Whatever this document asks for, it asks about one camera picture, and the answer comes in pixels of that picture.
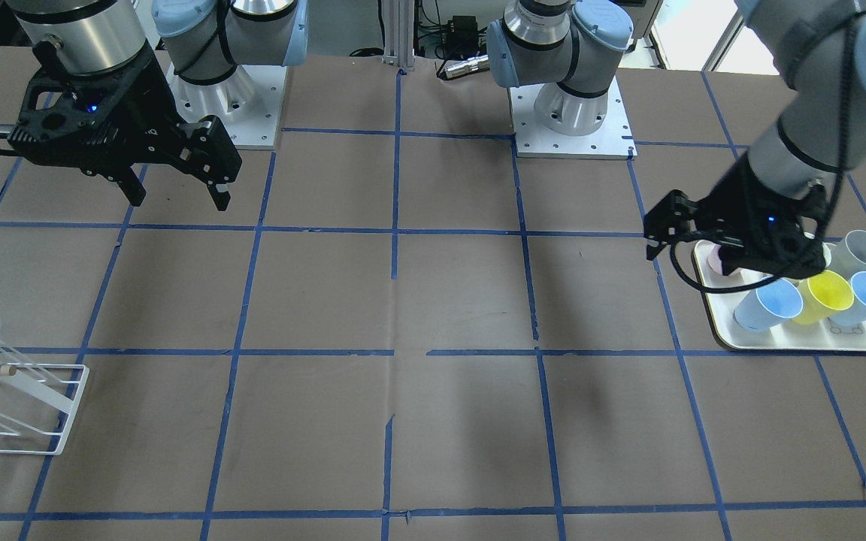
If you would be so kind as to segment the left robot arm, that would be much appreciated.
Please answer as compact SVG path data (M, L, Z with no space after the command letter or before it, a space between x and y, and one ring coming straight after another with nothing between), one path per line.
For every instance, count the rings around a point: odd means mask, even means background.
M824 270L822 240L844 177L866 161L866 1L739 1L711 50L722 64L740 25L772 54L796 98L705 198L674 189L643 219L646 259L681 243L718 244L725 274L766 274L764 284ZM608 89L632 37L611 1L512 1L486 29L492 78L502 88L540 87L544 127L587 136L604 123Z

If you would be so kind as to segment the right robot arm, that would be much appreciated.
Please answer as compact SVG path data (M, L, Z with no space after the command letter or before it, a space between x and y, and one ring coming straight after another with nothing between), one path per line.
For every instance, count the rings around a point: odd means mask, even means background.
M259 107L245 68L300 65L308 50L305 1L155 1L169 83L130 1L9 8L39 64L0 131L9 154L102 176L135 207L147 192L134 165L162 164L202 181L226 210L243 164L228 126Z

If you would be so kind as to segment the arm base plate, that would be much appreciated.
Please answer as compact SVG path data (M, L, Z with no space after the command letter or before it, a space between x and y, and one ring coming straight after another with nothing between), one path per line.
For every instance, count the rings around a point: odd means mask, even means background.
M286 90L286 66L240 65L224 81L196 85L166 71L186 122L216 116L239 150L275 150Z
M520 158L626 160L638 155L616 77L604 95L580 98L557 83L508 89Z

